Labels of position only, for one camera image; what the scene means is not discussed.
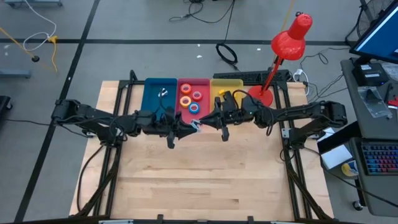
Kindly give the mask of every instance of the yellow tray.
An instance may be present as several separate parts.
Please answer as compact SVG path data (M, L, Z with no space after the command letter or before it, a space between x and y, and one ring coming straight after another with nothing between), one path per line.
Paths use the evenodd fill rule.
M243 81L240 79L214 78L210 80L210 111L214 110L214 97L219 96L221 98L221 102L224 101L224 98L218 94L220 90L230 91L233 93L235 90L242 89ZM235 93L235 99L240 107L242 103L242 93Z

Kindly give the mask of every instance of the colored ring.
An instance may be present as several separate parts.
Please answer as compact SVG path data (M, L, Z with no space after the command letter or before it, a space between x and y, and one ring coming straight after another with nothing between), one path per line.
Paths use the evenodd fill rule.
M189 112L190 112L191 114L197 114L197 113L199 113L199 111L200 111L199 104L197 104L197 103L191 103L191 105L189 105Z
M202 97L203 96L199 91L196 91L192 94L192 99L195 101L200 101Z
M188 93L191 92L191 90L192 90L191 85L189 85L189 84L182 84L182 85L181 85L181 92L182 92L182 93L188 94Z
M187 108L191 104L191 98L189 96L183 96L180 99L180 104L183 108Z

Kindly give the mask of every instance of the orange ring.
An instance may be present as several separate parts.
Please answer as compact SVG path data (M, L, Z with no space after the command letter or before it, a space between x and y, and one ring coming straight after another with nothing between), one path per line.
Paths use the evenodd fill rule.
M180 104L183 108L188 108L188 106L191 104L191 98L189 98L189 96L183 96L180 99Z
M203 96L199 91L195 91L192 93L192 99L195 101L200 101L202 97Z
M188 93L191 92L192 87L191 87L191 85L189 85L188 83L186 83L186 84L182 84L180 89L181 89L181 92L182 92L182 93L188 94Z

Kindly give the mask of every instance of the wooden tabletop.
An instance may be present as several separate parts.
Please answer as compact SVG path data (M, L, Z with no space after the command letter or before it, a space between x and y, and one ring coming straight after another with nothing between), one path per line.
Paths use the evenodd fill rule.
M97 108L112 113L118 83L105 81ZM292 106L307 104L302 83L288 83ZM144 86L134 85L129 112L141 108ZM295 121L297 127L309 119ZM221 141L221 131L202 127L201 133L168 149L166 138L141 134L123 144L111 218L168 220L294 220L287 173L279 158L282 141L279 125L270 136L253 123L228 126L229 141ZM99 148L89 139L82 165ZM318 150L315 141L306 147ZM88 165L83 176L81 202L84 205L98 187L103 149ZM301 150L307 189L329 215L333 216L325 176L319 156ZM296 188L300 215L304 217L302 196ZM101 211L104 211L104 193ZM75 214L76 193L70 214Z

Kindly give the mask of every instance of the computer monitor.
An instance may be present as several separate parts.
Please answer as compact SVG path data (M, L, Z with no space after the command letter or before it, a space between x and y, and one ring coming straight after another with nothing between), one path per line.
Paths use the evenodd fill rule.
M370 59L398 63L398 0L394 0L372 22L370 28L349 51L361 56L361 61Z

